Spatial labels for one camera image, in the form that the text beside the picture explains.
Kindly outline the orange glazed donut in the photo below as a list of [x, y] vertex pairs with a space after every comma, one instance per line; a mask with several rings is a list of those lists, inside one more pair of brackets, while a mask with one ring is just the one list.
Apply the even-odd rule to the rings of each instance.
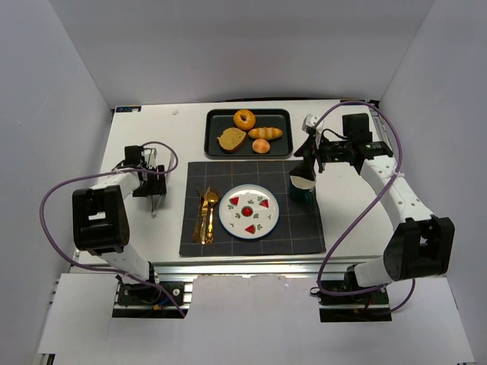
[[248, 109], [240, 109], [233, 116], [234, 124], [243, 131], [249, 131], [256, 124], [255, 115]]

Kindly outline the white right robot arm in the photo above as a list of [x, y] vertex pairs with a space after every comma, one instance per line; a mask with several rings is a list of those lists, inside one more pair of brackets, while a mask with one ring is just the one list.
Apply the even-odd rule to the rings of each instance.
[[362, 292], [394, 281], [443, 275], [450, 264], [455, 227], [448, 217], [437, 217], [396, 171], [399, 156], [383, 141], [373, 141], [366, 113], [342, 118], [339, 141], [325, 138], [316, 116], [305, 117], [306, 141], [295, 152], [301, 162], [290, 173], [289, 195], [296, 202], [309, 202], [316, 174], [328, 163], [348, 163], [374, 190], [394, 233], [384, 253], [348, 268], [343, 290]]

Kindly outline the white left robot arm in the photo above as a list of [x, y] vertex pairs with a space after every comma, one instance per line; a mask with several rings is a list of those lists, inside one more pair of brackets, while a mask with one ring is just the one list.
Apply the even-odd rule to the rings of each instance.
[[113, 268], [140, 280], [157, 283], [152, 264], [143, 259], [129, 242], [130, 228], [124, 200], [129, 196], [148, 198], [151, 216], [156, 217], [167, 194], [163, 164], [157, 150], [128, 146], [125, 159], [114, 174], [89, 189], [72, 194], [73, 235], [79, 251], [99, 257]]

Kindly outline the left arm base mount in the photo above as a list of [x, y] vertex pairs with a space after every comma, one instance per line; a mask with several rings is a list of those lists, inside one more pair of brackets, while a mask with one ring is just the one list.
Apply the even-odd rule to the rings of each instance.
[[182, 319], [181, 312], [174, 306], [171, 297], [184, 314], [187, 314], [193, 292], [195, 276], [159, 274], [158, 285], [168, 294], [147, 287], [120, 275], [113, 304], [114, 319]]

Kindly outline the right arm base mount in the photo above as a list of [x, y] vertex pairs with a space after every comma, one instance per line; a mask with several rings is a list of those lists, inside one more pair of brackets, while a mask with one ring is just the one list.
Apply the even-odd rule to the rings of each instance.
[[[349, 266], [341, 281], [321, 281], [324, 289], [338, 293], [359, 290], [353, 269]], [[318, 287], [309, 290], [319, 303], [320, 321], [323, 323], [339, 322], [390, 322], [389, 297], [385, 289], [354, 296], [333, 297], [325, 295]]]

